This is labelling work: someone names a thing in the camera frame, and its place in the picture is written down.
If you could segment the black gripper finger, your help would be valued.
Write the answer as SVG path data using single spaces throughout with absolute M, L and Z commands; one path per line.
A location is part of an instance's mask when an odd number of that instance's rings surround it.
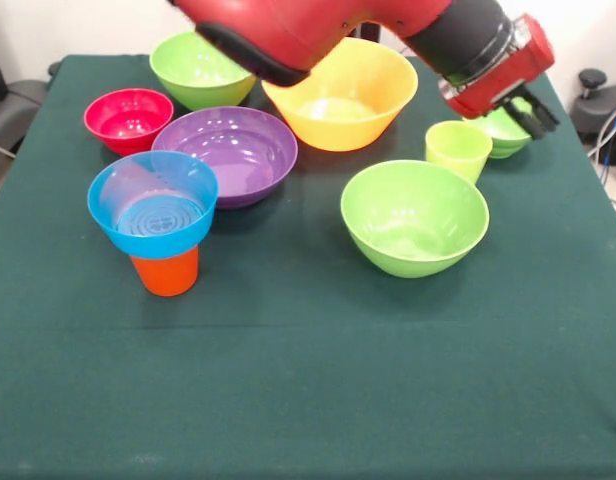
M 519 87 L 519 96 L 531 107 L 531 118 L 540 131 L 555 131 L 559 126 L 557 116 L 525 84 Z
M 508 116 L 533 140 L 545 137 L 546 132 L 541 122 L 534 116 L 532 105 L 528 101 L 514 98 L 507 100 L 502 106 Z

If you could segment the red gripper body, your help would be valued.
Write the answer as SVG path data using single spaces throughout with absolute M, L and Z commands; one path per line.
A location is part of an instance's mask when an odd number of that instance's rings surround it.
M 554 52 L 544 29 L 529 14 L 512 22 L 512 37 L 503 56 L 484 73 L 461 86 L 439 81 L 446 103 L 466 118 L 476 118 L 496 110 L 519 96 L 522 84 L 537 79 L 554 64 Z

